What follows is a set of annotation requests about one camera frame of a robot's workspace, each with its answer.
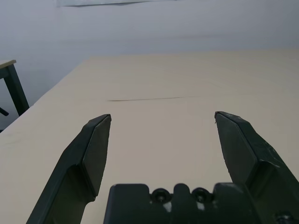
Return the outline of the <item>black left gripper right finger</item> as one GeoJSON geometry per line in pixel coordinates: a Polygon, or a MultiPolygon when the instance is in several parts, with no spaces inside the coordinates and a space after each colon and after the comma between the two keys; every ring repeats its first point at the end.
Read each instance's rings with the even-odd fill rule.
{"type": "Polygon", "coordinates": [[[299,182],[252,125],[237,115],[216,112],[222,153],[230,177],[248,189],[261,216],[299,214],[299,182]]]}

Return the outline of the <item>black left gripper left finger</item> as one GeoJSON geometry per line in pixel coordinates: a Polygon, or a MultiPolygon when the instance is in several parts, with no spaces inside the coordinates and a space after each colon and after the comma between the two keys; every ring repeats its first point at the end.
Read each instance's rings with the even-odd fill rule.
{"type": "Polygon", "coordinates": [[[88,121],[61,154],[28,224],[79,224],[99,194],[107,161],[110,114],[88,121]]]}

